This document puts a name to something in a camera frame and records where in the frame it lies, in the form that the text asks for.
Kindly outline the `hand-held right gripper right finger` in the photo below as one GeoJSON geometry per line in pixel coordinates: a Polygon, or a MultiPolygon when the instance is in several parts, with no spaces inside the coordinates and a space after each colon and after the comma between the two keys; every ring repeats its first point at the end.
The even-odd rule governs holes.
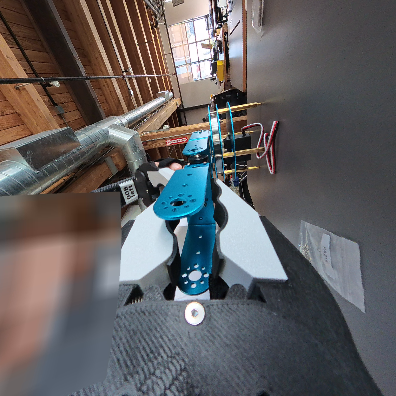
{"type": "Polygon", "coordinates": [[[218,202],[226,220],[217,233],[219,275],[229,287],[241,284],[252,289],[256,282],[285,282],[288,277],[269,239],[259,214],[222,181],[218,202]]]}

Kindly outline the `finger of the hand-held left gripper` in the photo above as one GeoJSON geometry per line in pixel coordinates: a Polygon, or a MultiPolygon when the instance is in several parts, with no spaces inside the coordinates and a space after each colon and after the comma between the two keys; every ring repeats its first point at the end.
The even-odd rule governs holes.
{"type": "Polygon", "coordinates": [[[159,194],[174,174],[172,169],[159,169],[157,171],[148,171],[148,180],[150,186],[159,190],[159,194]]]}

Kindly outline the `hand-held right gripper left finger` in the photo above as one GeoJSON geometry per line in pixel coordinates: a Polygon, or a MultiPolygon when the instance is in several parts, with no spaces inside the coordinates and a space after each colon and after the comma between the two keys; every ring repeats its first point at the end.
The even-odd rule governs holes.
{"type": "Polygon", "coordinates": [[[168,271],[177,253],[176,236],[151,204],[136,217],[121,248],[120,284],[166,287],[171,282],[168,271]]]}

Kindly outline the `blue toy robot arm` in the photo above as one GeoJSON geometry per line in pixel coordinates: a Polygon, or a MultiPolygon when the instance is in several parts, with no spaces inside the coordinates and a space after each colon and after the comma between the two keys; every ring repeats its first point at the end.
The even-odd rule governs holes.
{"type": "Polygon", "coordinates": [[[155,214],[169,225],[183,218],[187,221],[176,301],[216,299],[221,259],[216,226],[221,228],[222,223],[214,217],[221,214],[221,206],[213,198],[218,193],[215,181],[222,176],[227,187],[254,207],[246,180],[251,155],[265,157],[270,172],[275,171],[278,122],[269,134],[258,123],[234,125],[235,112],[257,105],[230,106],[227,102],[223,110],[216,108],[216,113],[210,113],[210,131],[204,136],[207,139],[199,137],[200,132],[191,135],[185,146],[189,164],[176,171],[160,194],[160,203],[154,205],[155,214]]]}

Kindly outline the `grey desk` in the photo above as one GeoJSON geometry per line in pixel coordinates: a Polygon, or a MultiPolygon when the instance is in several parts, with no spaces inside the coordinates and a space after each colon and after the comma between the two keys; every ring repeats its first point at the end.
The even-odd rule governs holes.
{"type": "Polygon", "coordinates": [[[361,358],[395,395],[395,1],[247,1],[249,122],[276,136],[256,209],[295,245],[304,220],[359,244],[365,313],[332,290],[361,358]]]}

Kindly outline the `person's left hand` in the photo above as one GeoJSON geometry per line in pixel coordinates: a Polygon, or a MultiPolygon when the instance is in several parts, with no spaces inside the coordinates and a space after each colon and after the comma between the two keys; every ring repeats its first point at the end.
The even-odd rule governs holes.
{"type": "Polygon", "coordinates": [[[174,171],[183,169],[183,166],[185,165],[185,162],[183,160],[174,159],[171,157],[160,158],[156,160],[154,163],[159,169],[169,168],[174,171]]]}

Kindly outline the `clear screw bag white label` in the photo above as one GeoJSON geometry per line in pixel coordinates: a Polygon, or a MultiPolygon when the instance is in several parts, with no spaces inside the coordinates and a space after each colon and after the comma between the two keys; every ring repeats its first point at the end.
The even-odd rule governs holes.
{"type": "Polygon", "coordinates": [[[357,243],[301,221],[299,248],[335,291],[365,312],[360,251],[357,243]]]}

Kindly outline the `black crate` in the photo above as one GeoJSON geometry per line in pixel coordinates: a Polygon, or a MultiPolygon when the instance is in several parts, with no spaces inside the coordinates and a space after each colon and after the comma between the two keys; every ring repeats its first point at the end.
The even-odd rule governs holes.
{"type": "Polygon", "coordinates": [[[214,105],[217,105],[218,109],[225,108],[227,102],[230,106],[244,105],[247,103],[247,94],[235,88],[223,91],[214,97],[214,105]]]}

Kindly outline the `black metal rod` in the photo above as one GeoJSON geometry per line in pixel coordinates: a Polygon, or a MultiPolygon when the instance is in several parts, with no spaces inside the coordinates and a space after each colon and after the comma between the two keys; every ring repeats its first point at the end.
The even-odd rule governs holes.
{"type": "Polygon", "coordinates": [[[136,79],[136,78],[151,78],[151,77],[170,77],[175,76],[176,73],[170,74],[140,74],[140,75],[111,75],[111,76],[77,76],[77,77],[34,77],[34,78],[1,78],[1,85],[13,84],[28,84],[28,83],[49,83],[52,81],[58,82],[72,82],[72,81],[87,81],[87,80],[109,80],[109,79],[136,79]]]}

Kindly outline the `large paned window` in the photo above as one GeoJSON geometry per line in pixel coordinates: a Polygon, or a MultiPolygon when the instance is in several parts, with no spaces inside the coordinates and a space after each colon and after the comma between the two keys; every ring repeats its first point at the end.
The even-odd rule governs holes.
{"type": "Polygon", "coordinates": [[[168,27],[170,44],[180,84],[211,77],[212,29],[206,17],[197,17],[168,27]]]}

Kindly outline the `wooden board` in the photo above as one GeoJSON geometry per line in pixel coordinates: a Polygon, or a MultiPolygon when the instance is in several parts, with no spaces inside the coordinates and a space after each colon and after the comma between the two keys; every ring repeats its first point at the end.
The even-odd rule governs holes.
{"type": "Polygon", "coordinates": [[[247,81],[247,36],[246,1],[234,0],[229,3],[229,72],[231,85],[246,92],[247,81]]]}

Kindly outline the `clear plastic bag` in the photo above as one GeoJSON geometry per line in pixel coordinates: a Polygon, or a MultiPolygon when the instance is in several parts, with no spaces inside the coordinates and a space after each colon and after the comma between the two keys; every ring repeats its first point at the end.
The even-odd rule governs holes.
{"type": "Polygon", "coordinates": [[[251,8],[251,24],[256,33],[260,34],[263,27],[264,0],[253,0],[251,8]]]}

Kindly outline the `silver metal air duct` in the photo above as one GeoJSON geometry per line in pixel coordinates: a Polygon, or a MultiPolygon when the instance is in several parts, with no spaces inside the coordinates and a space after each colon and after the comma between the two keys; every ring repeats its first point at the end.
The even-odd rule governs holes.
{"type": "Polygon", "coordinates": [[[129,129],[173,98],[169,91],[121,116],[108,117],[76,132],[70,127],[41,132],[0,148],[0,195],[39,194],[106,146],[124,149],[137,135],[129,129]]]}

